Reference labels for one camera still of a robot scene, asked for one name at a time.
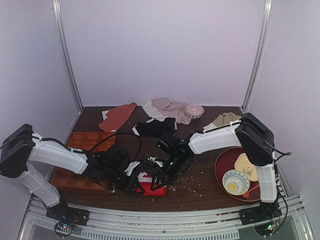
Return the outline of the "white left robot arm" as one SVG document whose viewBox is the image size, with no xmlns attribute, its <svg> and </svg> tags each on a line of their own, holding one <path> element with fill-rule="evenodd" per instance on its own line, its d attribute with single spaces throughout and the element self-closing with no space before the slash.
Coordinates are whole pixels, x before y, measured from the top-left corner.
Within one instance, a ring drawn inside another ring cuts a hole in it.
<svg viewBox="0 0 320 240">
<path fill-rule="evenodd" d="M 144 193 L 138 178 L 125 171 L 130 165 L 129 153 L 112 145 L 106 151 L 92 152 L 71 148 L 52 137 L 42 137 L 24 124 L 8 136 L 0 147 L 0 174 L 18 179 L 48 207 L 62 203 L 62 196 L 33 166 L 44 163 L 95 180 L 107 180 L 118 189 Z"/>
</svg>

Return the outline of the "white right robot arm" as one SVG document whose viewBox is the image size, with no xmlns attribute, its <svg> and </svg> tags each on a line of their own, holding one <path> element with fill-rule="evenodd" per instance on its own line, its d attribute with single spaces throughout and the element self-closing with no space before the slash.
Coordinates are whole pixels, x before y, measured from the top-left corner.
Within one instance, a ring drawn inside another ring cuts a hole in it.
<svg viewBox="0 0 320 240">
<path fill-rule="evenodd" d="M 275 153 L 290 156 L 275 147 L 274 134 L 253 114 L 247 112 L 229 124 L 203 132 L 195 132 L 180 140 L 164 133 L 157 145 L 169 158 L 163 166 L 157 166 L 152 174 L 151 187 L 155 191 L 172 183 L 185 162 L 195 155 L 209 151 L 241 147 L 249 161 L 256 167 L 260 185 L 260 200 L 274 203 L 278 191 L 276 187 Z"/>
</svg>

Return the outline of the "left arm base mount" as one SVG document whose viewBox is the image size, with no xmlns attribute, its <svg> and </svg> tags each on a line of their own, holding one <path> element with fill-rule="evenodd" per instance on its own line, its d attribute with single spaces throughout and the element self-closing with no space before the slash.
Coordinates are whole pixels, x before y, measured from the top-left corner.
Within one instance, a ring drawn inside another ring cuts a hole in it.
<svg viewBox="0 0 320 240">
<path fill-rule="evenodd" d="M 55 219 L 64 224 L 86 226 L 89 220 L 90 212 L 88 210 L 68 206 L 63 197 L 54 206 L 44 206 L 48 218 Z"/>
</svg>

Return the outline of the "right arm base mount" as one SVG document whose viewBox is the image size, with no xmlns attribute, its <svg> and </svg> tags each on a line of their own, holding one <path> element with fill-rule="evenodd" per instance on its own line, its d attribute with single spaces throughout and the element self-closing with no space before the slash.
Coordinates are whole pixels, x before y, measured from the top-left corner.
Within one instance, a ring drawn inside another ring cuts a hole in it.
<svg viewBox="0 0 320 240">
<path fill-rule="evenodd" d="M 271 221 L 274 217 L 280 217 L 282 211 L 278 202 L 260 202 L 258 206 L 244 208 L 239 211 L 242 225 L 256 224 L 263 221 Z"/>
</svg>

